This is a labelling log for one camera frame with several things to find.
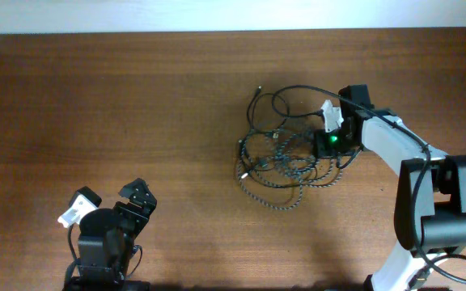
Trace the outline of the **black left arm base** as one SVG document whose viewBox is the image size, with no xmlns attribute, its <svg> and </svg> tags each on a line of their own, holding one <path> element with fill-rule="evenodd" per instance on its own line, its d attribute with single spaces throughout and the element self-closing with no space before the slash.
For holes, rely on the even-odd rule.
<svg viewBox="0 0 466 291">
<path fill-rule="evenodd" d="M 73 279 L 62 291 L 150 291 L 150 283 L 140 280 L 126 280 L 121 283 L 81 282 Z"/>
</svg>

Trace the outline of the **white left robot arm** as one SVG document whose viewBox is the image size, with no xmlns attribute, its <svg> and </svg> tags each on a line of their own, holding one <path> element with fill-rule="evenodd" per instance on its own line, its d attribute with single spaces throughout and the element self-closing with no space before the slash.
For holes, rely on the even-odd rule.
<svg viewBox="0 0 466 291">
<path fill-rule="evenodd" d="M 146 291 L 150 283 L 131 280 L 129 262 L 143 253 L 135 243 L 155 211 L 157 200 L 144 179 L 126 184 L 113 208 L 84 186 L 74 192 L 69 208 L 57 219 L 68 230 L 72 263 L 66 269 L 64 290 Z"/>
</svg>

